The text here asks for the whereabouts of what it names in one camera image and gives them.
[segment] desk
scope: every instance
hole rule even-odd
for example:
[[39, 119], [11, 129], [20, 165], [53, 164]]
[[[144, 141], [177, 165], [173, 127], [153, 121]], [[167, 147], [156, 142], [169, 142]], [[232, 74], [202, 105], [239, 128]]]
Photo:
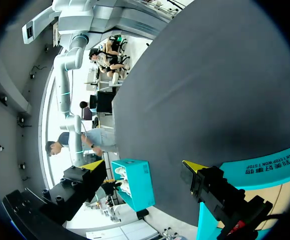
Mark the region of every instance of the desk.
[[113, 101], [116, 141], [122, 159], [149, 161], [156, 208], [197, 225], [182, 160], [220, 166], [290, 148], [290, 49], [275, 27], [249, 1], [193, 1], [133, 67]]

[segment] man in gray shirt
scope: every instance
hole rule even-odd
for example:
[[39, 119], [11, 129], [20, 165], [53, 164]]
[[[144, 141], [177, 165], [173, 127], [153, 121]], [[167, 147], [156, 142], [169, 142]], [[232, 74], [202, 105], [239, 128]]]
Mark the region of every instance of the man in gray shirt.
[[[63, 147], [68, 148], [69, 132], [60, 134], [57, 141], [48, 141], [46, 143], [46, 152], [49, 156], [57, 155]], [[117, 152], [115, 134], [111, 129], [94, 128], [90, 131], [81, 133], [81, 142], [87, 147], [85, 150], [92, 149], [98, 156], [102, 152]]]

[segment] white shoes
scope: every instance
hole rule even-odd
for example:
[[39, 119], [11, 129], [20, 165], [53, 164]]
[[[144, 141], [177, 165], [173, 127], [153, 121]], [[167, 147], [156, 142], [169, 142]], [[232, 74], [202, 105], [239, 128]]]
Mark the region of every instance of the white shoes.
[[126, 193], [129, 197], [131, 197], [129, 183], [126, 180], [117, 180], [118, 183], [121, 183], [120, 190]]
[[115, 169], [115, 173], [120, 175], [121, 180], [117, 180], [117, 183], [121, 183], [120, 190], [126, 193], [131, 197], [130, 187], [127, 179], [126, 169], [123, 166], [120, 166]]
[[115, 169], [115, 173], [120, 175], [120, 178], [122, 178], [123, 180], [128, 180], [127, 179], [127, 173], [126, 173], [126, 169], [123, 166], [120, 166], [118, 168]]

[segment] black shorts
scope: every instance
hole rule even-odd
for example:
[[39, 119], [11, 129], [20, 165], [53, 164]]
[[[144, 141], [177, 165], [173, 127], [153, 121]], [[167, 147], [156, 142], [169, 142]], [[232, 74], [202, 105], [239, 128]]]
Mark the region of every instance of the black shorts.
[[[110, 65], [112, 65], [112, 64], [118, 64], [118, 58], [115, 57], [115, 58], [109, 59], [108, 62], [110, 63]], [[115, 72], [115, 70], [110, 69], [110, 67], [106, 67], [105, 68], [105, 71], [106, 72], [110, 72], [110, 71]]]

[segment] man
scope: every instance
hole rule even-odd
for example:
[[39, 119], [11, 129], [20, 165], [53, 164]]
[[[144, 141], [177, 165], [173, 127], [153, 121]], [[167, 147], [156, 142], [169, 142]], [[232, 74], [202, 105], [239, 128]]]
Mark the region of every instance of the man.
[[[117, 152], [115, 134], [110, 129], [94, 128], [84, 133], [81, 133], [81, 142], [87, 146], [87, 149], [92, 149], [96, 155], [101, 156], [102, 152]], [[68, 148], [69, 132], [60, 134], [57, 141], [48, 141], [46, 143], [46, 152], [49, 156], [57, 155], [63, 147]]]
[[92, 112], [92, 113], [96, 113], [97, 112], [97, 107], [95, 108], [90, 108], [90, 105], [89, 103], [87, 103], [86, 101], [81, 101], [80, 104], [79, 104], [80, 108], [84, 109], [84, 108], [89, 108], [89, 110]]
[[102, 73], [107, 73], [107, 76], [112, 78], [114, 72], [119, 72], [119, 69], [129, 70], [130, 66], [127, 64], [118, 64], [117, 57], [107, 59], [107, 55], [103, 52], [99, 52], [98, 49], [91, 49], [89, 53], [89, 58], [95, 61]]

